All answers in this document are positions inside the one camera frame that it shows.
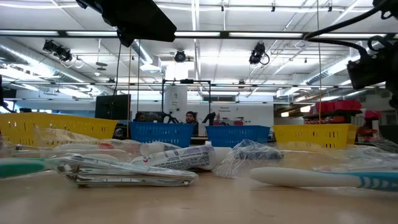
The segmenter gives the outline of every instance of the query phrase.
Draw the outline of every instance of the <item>green toothbrush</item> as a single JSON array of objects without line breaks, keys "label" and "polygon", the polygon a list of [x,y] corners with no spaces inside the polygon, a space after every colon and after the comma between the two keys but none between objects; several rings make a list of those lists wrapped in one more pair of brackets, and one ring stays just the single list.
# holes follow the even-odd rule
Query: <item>green toothbrush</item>
[{"label": "green toothbrush", "polygon": [[44,159],[5,158],[0,159],[0,179],[16,177],[49,169]]}]

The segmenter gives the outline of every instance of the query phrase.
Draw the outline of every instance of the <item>white toothpaste tube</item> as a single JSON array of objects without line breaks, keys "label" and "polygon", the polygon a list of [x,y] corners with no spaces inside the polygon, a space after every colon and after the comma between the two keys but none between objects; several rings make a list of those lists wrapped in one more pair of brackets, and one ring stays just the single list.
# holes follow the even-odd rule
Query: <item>white toothpaste tube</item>
[{"label": "white toothpaste tube", "polygon": [[213,146],[173,149],[135,158],[131,161],[131,164],[177,170],[192,168],[212,170],[217,164],[221,163],[230,151],[230,149],[226,149],[215,151]]},{"label": "white toothpaste tube", "polygon": [[174,146],[173,144],[164,142],[144,143],[141,145],[139,151],[141,155],[148,156],[149,154],[169,151],[173,149],[181,149],[181,147]]}]

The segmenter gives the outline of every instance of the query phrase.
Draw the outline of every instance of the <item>blue toothbrush handle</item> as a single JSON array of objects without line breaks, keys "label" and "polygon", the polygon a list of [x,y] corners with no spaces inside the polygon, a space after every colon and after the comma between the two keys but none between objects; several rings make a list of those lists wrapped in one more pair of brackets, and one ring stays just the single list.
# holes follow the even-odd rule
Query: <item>blue toothbrush handle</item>
[{"label": "blue toothbrush handle", "polygon": [[353,175],[361,179],[361,185],[358,188],[398,191],[398,172],[350,172],[339,173],[344,175]]}]

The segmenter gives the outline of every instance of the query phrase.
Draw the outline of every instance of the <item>person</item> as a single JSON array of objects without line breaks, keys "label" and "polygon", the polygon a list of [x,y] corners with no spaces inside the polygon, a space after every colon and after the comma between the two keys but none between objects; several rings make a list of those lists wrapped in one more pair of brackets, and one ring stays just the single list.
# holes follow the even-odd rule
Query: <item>person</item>
[{"label": "person", "polygon": [[135,122],[145,122],[145,114],[143,112],[137,112],[136,118],[133,120]]},{"label": "person", "polygon": [[185,122],[187,122],[187,124],[193,124],[195,126],[193,128],[192,135],[197,136],[199,132],[199,123],[197,122],[196,113],[188,111],[185,114]]}]

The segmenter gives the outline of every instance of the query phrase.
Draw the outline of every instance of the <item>blue plastic basket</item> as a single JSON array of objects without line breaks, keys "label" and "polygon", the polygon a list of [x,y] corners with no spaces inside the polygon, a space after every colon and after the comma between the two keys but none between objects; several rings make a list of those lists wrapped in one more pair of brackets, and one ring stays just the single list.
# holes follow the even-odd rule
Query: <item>blue plastic basket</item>
[{"label": "blue plastic basket", "polygon": [[243,139],[266,143],[270,127],[247,126],[207,126],[207,136],[215,147],[235,147]]},{"label": "blue plastic basket", "polygon": [[160,141],[189,147],[193,133],[192,124],[130,122],[129,125],[131,139],[141,143]]}]

